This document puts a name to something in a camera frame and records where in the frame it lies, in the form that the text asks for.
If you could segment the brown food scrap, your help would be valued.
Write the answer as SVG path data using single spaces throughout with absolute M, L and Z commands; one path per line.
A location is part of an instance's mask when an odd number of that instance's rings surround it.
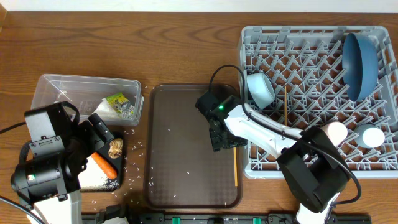
M 123 153 L 123 140 L 121 138 L 113 139 L 109 143 L 108 156 L 112 159 L 117 159 Z

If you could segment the white napkin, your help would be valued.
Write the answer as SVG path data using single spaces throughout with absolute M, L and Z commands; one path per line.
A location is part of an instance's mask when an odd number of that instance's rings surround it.
M 98 107 L 94 110 L 93 113 L 96 113 L 100 117 L 107 117 L 107 118 L 118 118 L 119 115 L 114 110 L 114 108 L 108 103 L 106 98 L 103 98 L 101 103 Z

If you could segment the yellow green wrapper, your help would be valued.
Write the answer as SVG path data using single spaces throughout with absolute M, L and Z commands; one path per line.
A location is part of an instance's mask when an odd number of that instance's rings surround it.
M 122 107 L 123 104 L 129 102 L 129 100 L 122 93 L 117 93 L 111 96 L 107 96 L 105 100 L 112 107 Z

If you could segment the aluminium foil ball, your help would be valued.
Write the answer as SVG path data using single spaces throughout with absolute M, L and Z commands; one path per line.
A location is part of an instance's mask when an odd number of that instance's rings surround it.
M 116 104 L 116 109 L 122 118 L 132 118 L 134 115 L 134 106 L 130 101 L 122 104 Z

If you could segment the orange carrot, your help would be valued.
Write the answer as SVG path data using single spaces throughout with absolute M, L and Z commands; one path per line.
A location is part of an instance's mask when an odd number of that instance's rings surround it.
M 91 158 L 97 163 L 99 168 L 104 172 L 104 174 L 109 179 L 115 179 L 118 173 L 114 167 L 100 154 L 97 152 L 92 153 Z

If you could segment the small blue rice dish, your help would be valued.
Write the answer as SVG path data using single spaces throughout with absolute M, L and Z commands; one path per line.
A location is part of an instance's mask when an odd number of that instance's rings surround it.
M 265 73 L 255 73 L 247 76 L 249 92 L 257 106 L 264 109 L 275 100 L 274 88 Z

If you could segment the pink cup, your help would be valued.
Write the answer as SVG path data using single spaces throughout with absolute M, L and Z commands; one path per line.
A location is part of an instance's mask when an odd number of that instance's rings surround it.
M 348 129 L 346 126 L 338 121 L 322 126 L 321 130 L 325 132 L 335 147 L 341 144 L 348 135 Z

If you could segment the light blue cup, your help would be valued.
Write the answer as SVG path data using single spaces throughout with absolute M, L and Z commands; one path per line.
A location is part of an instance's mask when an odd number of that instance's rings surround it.
M 360 125 L 354 130 L 354 133 L 358 135 L 355 142 L 363 148 L 379 147 L 385 140 L 383 131 L 373 124 Z

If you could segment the large blue plate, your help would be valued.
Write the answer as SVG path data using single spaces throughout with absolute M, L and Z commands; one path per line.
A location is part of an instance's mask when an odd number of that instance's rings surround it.
M 349 33 L 343 45 L 343 81 L 349 85 L 348 98 L 361 101 L 375 89 L 378 80 L 376 47 L 365 35 Z

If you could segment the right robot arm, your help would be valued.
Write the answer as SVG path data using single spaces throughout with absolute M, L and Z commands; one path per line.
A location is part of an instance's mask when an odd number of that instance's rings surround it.
M 252 142 L 274 157 L 290 191 L 300 202 L 297 223 L 327 223 L 336 199 L 351 179 L 337 147 L 348 135 L 338 121 L 303 131 L 284 126 L 236 96 L 219 100 L 206 91 L 195 104 L 206 118 L 214 151 Z

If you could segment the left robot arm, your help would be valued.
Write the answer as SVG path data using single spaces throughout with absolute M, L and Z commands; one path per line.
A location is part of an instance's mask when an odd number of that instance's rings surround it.
M 11 186 L 36 223 L 82 223 L 78 176 L 88 158 L 114 139 L 97 114 L 80 122 L 67 108 L 77 111 L 63 101 L 24 114 L 31 141 L 21 150 Z

